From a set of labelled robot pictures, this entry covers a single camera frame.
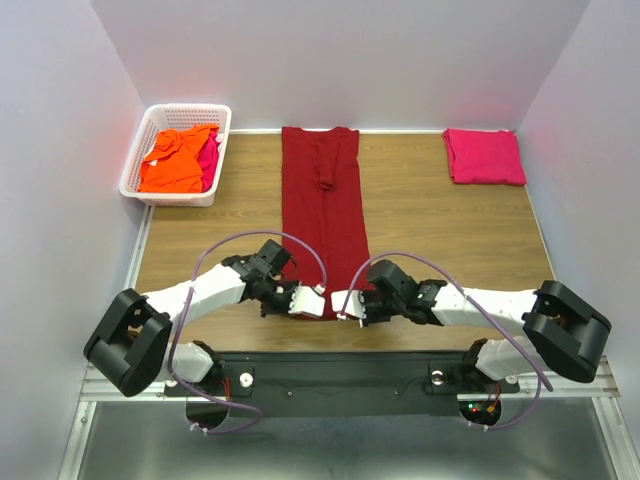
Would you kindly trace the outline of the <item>dark red t shirt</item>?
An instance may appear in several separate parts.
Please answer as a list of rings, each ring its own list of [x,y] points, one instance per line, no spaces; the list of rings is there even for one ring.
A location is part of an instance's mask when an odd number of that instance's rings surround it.
[[[282,231],[312,247],[327,271],[327,296],[349,288],[370,257],[360,168],[360,132],[284,127]]]

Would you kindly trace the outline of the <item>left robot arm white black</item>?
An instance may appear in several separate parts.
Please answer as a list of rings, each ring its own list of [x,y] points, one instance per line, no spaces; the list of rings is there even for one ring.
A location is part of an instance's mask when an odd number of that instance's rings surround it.
[[[140,294],[119,292],[83,349],[84,357],[126,397],[169,378],[170,338],[187,324],[225,306],[258,300],[283,309],[294,282],[278,276],[292,254],[268,240],[252,255],[227,257],[196,280]]]

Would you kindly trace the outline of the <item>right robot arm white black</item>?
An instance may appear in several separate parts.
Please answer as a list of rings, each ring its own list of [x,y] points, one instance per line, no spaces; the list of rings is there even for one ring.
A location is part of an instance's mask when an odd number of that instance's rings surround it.
[[[417,325],[492,327],[501,334],[469,348],[460,378],[472,390],[528,372],[552,371],[584,384],[596,377],[611,322],[561,282],[521,291],[463,288],[448,275],[416,281],[386,259],[362,272],[368,289],[332,301],[363,327],[402,316]]]

